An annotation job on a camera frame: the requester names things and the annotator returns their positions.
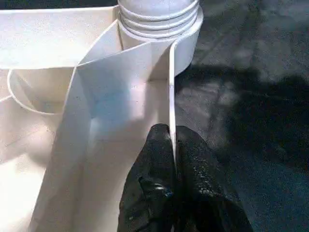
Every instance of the white plastic panel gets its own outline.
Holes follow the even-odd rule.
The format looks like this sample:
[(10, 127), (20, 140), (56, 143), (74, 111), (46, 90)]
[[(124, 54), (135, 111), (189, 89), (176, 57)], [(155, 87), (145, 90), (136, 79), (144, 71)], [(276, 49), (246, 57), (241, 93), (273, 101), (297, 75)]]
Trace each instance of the white plastic panel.
[(117, 12), (118, 6), (1, 11), (0, 68), (75, 66)]
[(0, 231), (26, 231), (53, 140), (41, 116), (0, 101)]
[(152, 71), (151, 44), (145, 43), (77, 68), (95, 101), (147, 81)]
[(102, 57), (109, 56), (122, 50), (118, 20), (115, 20), (93, 43), (90, 50), (80, 63), (83, 64), (101, 59)]

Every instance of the white cylindrical pipe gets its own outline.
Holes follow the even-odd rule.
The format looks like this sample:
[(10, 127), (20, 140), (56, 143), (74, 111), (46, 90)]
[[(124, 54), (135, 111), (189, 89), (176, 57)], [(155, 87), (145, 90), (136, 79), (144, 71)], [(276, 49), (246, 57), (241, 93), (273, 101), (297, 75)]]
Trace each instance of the white cylindrical pipe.
[(56, 131), (73, 68), (10, 70), (8, 89), (25, 110), (41, 115), (51, 131)]
[(141, 37), (166, 39), (181, 35), (196, 21), (199, 0), (118, 0), (120, 20)]

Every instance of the vertical plastic divider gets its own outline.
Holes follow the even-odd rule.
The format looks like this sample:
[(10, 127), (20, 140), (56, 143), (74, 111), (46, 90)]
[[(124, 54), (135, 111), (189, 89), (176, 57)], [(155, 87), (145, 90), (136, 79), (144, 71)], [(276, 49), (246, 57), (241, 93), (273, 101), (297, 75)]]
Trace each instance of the vertical plastic divider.
[(91, 99), (72, 74), (61, 126), (56, 132), (29, 231), (70, 231), (77, 189), (85, 161), (91, 121)]

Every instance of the dark floor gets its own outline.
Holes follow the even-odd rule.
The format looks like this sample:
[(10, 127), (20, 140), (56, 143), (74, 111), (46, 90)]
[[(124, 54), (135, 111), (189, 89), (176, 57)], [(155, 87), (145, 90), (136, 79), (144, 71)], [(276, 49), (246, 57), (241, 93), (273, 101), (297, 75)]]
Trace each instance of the dark floor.
[[(3, 1), (0, 8), (116, 1)], [(192, 65), (176, 78), (177, 124), (217, 153), (257, 232), (309, 231), (309, 2), (202, 0)]]

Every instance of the hand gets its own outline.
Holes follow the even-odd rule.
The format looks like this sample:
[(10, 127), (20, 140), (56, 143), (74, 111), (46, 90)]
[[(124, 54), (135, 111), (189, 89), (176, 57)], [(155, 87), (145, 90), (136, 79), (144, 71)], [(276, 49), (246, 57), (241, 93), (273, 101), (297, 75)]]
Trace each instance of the hand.
[(177, 166), (184, 210), (200, 232), (253, 231), (237, 193), (206, 142), (193, 130), (177, 127)]
[(126, 178), (118, 232), (170, 232), (176, 215), (175, 182), (169, 128), (154, 125)]

